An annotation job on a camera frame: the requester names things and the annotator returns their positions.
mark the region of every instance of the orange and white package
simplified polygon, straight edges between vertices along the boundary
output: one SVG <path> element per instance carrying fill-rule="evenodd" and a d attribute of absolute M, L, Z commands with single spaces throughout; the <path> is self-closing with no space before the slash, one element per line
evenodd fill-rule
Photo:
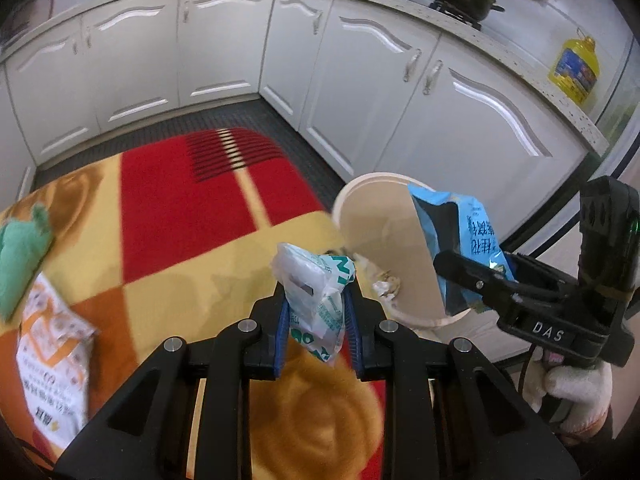
<path fill-rule="evenodd" d="M 62 449 L 88 420 L 89 358 L 95 332 L 39 274 L 22 313 L 16 360 L 36 427 Z"/>

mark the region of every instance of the green cloth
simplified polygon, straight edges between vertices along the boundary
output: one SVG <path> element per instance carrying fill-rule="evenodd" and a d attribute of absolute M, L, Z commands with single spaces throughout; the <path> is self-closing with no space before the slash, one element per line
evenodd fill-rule
<path fill-rule="evenodd" d="M 31 221 L 10 219 L 0 228 L 0 318 L 7 322 L 18 307 L 53 233 L 42 204 L 31 209 Z"/>

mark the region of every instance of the blue snack bag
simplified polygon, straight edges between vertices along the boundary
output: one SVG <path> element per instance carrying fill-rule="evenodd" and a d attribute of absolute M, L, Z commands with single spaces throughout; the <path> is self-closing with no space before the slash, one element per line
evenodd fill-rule
<path fill-rule="evenodd" d="M 451 249 L 514 280 L 507 259 L 498 245 L 484 206 L 472 196 L 432 191 L 408 184 L 418 220 L 433 260 Z M 479 294 L 438 276 L 438 286 L 448 316 L 468 308 L 486 310 Z"/>

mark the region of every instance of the rug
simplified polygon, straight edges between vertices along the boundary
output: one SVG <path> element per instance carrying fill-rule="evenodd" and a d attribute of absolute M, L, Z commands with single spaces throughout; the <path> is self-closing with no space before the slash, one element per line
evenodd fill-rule
<path fill-rule="evenodd" d="M 27 219 L 36 202 L 46 205 L 56 235 L 42 271 L 98 328 L 90 416 L 165 338 L 215 336 L 270 296 L 277 243 L 315 253 L 342 246 L 280 149 L 242 128 L 96 162 L 37 190 L 0 221 Z M 0 324 L 0 412 L 15 436 L 55 461 L 62 450 L 35 429 L 15 365 L 20 313 Z M 290 340 L 282 378 L 250 389 L 254 478 L 379 478 L 382 386 L 358 381 L 348 357 L 331 368 Z"/>

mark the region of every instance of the cable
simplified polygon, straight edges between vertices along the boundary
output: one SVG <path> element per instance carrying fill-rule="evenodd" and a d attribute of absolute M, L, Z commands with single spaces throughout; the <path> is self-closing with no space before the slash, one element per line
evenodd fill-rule
<path fill-rule="evenodd" d="M 27 449 L 29 451 L 31 451 L 34 455 L 36 455 L 39 459 L 41 459 L 44 463 L 46 463 L 47 465 L 53 467 L 55 466 L 55 463 L 47 456 L 45 455 L 43 452 L 41 452 L 39 449 L 37 449 L 36 447 L 32 446 L 31 444 L 29 444 L 26 440 L 23 440 L 21 438 L 16 438 L 16 440 L 18 441 L 18 443 L 24 448 Z"/>
<path fill-rule="evenodd" d="M 533 357 L 533 351 L 535 349 L 536 349 L 535 344 L 529 347 L 529 350 L 527 351 L 527 360 L 524 361 L 524 364 L 522 365 L 522 370 L 520 371 L 520 378 L 518 379 L 518 395 L 519 396 L 522 396 L 522 391 L 524 389 L 524 377 L 525 375 L 527 375 L 527 368 L 529 368 L 529 362 Z"/>

